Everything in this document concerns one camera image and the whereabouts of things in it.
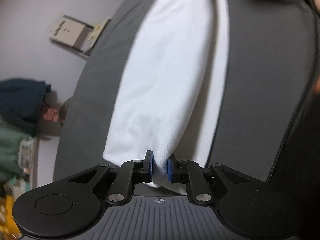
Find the gray ribbed panel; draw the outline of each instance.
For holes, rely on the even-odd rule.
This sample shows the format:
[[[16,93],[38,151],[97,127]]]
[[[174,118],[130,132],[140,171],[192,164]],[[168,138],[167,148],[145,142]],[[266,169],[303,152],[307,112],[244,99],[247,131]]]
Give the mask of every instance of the gray ribbed panel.
[[[245,239],[225,228],[211,208],[193,205],[186,196],[161,197],[162,203],[157,199],[133,196],[126,205],[108,208],[95,226],[70,240]]]

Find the gray ironing board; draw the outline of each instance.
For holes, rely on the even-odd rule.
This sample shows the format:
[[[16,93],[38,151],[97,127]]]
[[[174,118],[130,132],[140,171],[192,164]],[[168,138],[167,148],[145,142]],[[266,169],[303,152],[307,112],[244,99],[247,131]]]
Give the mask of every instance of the gray ironing board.
[[[154,0],[126,0],[93,50],[62,130],[54,180],[105,162],[102,152],[133,39]],[[313,15],[302,0],[228,0],[230,54],[208,164],[266,180],[313,67]],[[138,195],[175,195],[145,185]]]

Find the green fabric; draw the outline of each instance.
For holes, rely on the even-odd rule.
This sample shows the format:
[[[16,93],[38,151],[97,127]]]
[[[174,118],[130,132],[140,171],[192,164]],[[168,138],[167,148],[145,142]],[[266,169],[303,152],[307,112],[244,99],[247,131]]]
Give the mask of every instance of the green fabric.
[[[28,137],[19,127],[0,119],[0,182],[7,181],[16,174],[22,175],[18,166],[18,152],[20,141]]]

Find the round metal bolt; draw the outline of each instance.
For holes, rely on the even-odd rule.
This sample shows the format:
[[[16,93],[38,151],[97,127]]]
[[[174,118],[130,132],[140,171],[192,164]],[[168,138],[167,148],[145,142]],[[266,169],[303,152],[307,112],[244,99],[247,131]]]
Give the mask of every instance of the round metal bolt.
[[[211,196],[208,194],[199,194],[198,196],[196,196],[196,199],[201,202],[206,202],[211,200]]]
[[[121,194],[112,194],[108,197],[108,199],[112,202],[119,202],[124,199],[124,196]]]

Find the white towel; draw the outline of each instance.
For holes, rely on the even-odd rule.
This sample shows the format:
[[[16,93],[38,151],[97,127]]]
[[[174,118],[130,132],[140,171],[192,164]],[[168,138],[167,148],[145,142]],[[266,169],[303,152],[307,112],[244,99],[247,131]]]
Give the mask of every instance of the white towel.
[[[151,149],[153,182],[156,186],[166,184],[167,159],[185,131],[202,86],[214,36],[212,20],[211,0],[155,0],[124,68],[103,153],[105,160],[120,166],[128,160],[144,159],[146,150]],[[214,114],[211,119],[218,118],[221,104],[226,60],[222,63],[222,71],[210,71],[210,77],[220,73],[222,78],[219,96],[214,97],[218,107],[207,111]],[[214,125],[207,138],[212,140],[216,120],[211,123]],[[201,153],[202,163],[208,154]]]

